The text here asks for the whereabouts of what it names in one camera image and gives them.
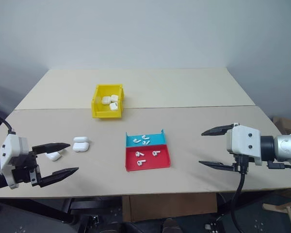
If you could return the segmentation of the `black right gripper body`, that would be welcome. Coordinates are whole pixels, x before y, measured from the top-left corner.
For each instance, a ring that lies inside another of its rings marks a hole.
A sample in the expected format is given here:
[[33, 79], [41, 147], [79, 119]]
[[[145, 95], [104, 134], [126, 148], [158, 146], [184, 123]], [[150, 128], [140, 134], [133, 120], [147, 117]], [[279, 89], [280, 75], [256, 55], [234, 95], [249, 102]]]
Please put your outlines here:
[[234, 172], [247, 173], [249, 168], [249, 163], [254, 162], [254, 158], [248, 155], [234, 154], [235, 163], [233, 163]]

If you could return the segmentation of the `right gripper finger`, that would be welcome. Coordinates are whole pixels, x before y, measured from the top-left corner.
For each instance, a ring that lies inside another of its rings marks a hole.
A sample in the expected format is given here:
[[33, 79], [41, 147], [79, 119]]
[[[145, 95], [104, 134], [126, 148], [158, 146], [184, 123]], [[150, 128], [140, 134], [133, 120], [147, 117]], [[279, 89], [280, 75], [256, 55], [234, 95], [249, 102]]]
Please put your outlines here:
[[224, 165], [221, 162], [214, 162], [214, 161], [198, 161], [198, 162], [217, 170], [235, 171], [233, 165], [231, 166]]
[[234, 127], [234, 124], [224, 125], [224, 126], [217, 126], [211, 129], [204, 131], [201, 135], [202, 136], [219, 136], [225, 135], [228, 130], [231, 130]]

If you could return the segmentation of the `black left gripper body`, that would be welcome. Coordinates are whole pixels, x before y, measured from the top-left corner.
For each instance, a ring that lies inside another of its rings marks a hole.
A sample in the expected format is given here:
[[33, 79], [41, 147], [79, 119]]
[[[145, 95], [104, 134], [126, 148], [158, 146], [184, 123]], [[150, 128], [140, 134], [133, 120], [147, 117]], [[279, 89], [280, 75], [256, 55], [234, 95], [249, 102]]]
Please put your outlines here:
[[17, 184], [31, 183], [32, 186], [40, 185], [42, 177], [36, 158], [37, 155], [33, 151], [30, 151], [27, 155], [18, 157], [15, 169], [12, 170], [14, 180]]

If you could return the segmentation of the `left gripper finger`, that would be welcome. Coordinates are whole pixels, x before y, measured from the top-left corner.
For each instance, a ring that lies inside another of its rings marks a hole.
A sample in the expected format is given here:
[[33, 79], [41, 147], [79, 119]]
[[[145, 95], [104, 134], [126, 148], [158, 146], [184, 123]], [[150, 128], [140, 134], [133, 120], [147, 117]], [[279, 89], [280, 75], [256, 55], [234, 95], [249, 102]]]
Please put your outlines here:
[[78, 169], [79, 169], [78, 167], [72, 167], [55, 171], [51, 175], [41, 178], [38, 182], [38, 185], [40, 187], [45, 187], [60, 182], [65, 178], [69, 177], [70, 175], [72, 175], [73, 173], [75, 173]]
[[35, 154], [53, 153], [64, 150], [68, 147], [70, 147], [70, 144], [67, 143], [47, 143], [32, 147], [32, 152], [34, 152]]

